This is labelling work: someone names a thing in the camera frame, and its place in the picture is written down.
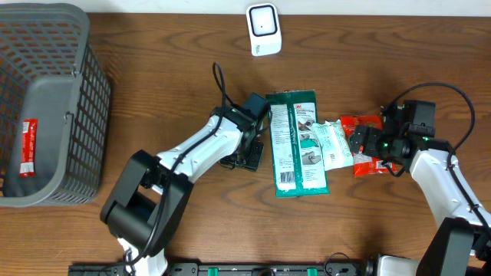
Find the red snack bag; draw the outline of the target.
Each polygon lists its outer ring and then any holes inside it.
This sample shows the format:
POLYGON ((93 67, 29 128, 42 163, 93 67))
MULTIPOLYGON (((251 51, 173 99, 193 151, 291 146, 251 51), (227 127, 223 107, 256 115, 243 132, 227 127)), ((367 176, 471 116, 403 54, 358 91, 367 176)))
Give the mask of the red snack bag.
MULTIPOLYGON (((371 116, 347 116, 341 117, 341 126, 346 135, 348 146, 351 146, 350 138, 354 134, 357 125, 382 129, 380 117, 371 116)), ((382 160, 361 153, 353 153, 354 177, 367 176, 378 173, 389 173, 389 169, 382 165, 382 160)))

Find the light green wipes pack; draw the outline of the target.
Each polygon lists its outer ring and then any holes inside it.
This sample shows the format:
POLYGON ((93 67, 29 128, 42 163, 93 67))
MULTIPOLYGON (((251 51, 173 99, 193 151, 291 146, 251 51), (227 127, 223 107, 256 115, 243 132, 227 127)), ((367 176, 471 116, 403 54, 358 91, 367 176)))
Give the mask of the light green wipes pack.
POLYGON ((340 120, 314 123, 313 130, 321 147, 325 171, 354 165, 340 120))

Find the dark green packet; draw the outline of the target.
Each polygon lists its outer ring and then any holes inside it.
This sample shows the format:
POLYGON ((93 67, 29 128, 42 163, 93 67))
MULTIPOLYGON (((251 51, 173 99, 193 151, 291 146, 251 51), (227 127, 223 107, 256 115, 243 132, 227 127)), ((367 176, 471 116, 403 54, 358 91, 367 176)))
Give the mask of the dark green packet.
POLYGON ((276 196, 291 198, 329 193, 313 90, 294 90, 266 96, 271 107, 269 133, 276 196))

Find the red packet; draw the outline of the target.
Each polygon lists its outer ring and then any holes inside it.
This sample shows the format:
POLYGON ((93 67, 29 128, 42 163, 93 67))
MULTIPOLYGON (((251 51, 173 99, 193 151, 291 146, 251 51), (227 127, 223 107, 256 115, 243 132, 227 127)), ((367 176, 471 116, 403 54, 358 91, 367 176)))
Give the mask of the red packet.
POLYGON ((25 119, 22 124, 21 162, 19 176, 27 178, 35 176, 35 147, 38 120, 25 119))

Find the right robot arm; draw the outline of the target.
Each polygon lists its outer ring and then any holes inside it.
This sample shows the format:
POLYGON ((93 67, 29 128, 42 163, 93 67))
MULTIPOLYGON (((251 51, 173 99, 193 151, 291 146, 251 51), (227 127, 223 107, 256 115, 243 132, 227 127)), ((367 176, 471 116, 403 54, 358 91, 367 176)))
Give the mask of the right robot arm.
POLYGON ((490 214, 479 203, 460 172, 445 140, 425 124, 403 123, 380 130, 358 125, 348 136, 353 153, 397 163, 399 177, 409 173, 427 200, 437 233, 419 261, 381 255, 366 275, 488 275, 490 214))

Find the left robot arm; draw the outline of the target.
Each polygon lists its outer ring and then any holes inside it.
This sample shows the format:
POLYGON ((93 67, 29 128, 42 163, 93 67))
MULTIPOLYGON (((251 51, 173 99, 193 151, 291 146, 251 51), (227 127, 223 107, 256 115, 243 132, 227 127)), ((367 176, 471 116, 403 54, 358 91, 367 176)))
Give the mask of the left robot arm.
POLYGON ((101 209, 100 219, 124 248, 124 275, 162 275, 165 248, 183 217, 194 184, 214 164, 256 170, 257 137, 269 115, 217 107, 206 125, 180 145, 150 155, 133 154, 101 209))

